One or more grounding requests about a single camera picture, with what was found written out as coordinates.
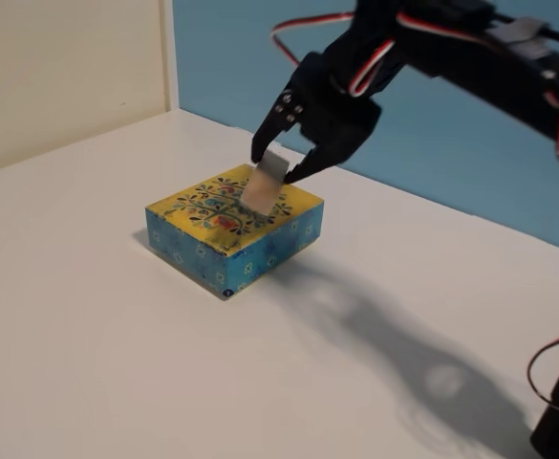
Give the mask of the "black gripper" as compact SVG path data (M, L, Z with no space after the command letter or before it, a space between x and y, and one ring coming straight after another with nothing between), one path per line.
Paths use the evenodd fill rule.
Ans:
M285 176L285 184L294 184L351 158L372 135L381 113L369 98L340 91L325 57L308 53L254 133L251 160L259 163L270 144L297 123L311 149Z

